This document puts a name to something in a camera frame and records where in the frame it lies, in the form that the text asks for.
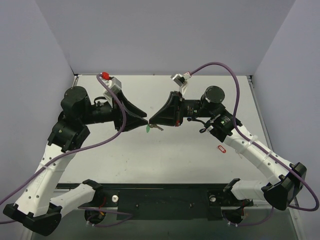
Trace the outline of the silver key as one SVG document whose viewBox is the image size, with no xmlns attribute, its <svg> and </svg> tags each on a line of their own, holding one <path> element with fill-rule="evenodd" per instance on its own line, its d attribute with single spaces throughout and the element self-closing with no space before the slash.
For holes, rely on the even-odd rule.
<svg viewBox="0 0 320 240">
<path fill-rule="evenodd" d="M 158 129 L 160 131 L 163 131 L 164 129 L 160 126 L 158 126 L 157 124 L 149 124 L 148 125 L 151 129 Z"/>
</svg>

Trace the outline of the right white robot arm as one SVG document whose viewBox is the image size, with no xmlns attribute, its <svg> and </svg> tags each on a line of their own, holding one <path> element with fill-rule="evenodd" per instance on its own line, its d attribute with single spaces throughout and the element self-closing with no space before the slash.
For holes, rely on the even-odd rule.
<svg viewBox="0 0 320 240">
<path fill-rule="evenodd" d="M 268 148 L 259 149 L 257 136 L 226 110 L 224 98 L 225 93 L 218 86 L 209 86 L 199 100 L 184 99 L 180 92 L 172 91 L 149 124 L 179 127 L 184 119 L 200 122 L 201 118 L 208 118 L 200 132 L 208 132 L 233 148 L 265 176 L 264 180 L 232 180 L 224 188 L 224 201 L 234 205 L 239 200 L 265 200 L 284 211 L 303 188 L 306 167 L 283 160 Z"/>
</svg>

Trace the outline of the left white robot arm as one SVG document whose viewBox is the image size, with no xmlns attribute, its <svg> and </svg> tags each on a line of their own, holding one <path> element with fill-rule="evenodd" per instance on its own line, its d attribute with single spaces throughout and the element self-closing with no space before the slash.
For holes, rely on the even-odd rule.
<svg viewBox="0 0 320 240">
<path fill-rule="evenodd" d="M 104 201 L 101 184 L 85 180 L 75 189 L 53 197 L 56 186 L 70 161 L 90 134 L 88 125 L 113 122 L 115 129 L 128 132 L 148 124 L 147 113 L 134 106 L 122 91 L 111 103 L 91 103 L 82 86 L 69 88 L 60 105 L 62 112 L 52 128 L 36 173 L 24 183 L 20 198 L 4 207 L 3 214 L 32 232 L 50 235 L 61 219 L 84 204 L 97 206 Z"/>
</svg>

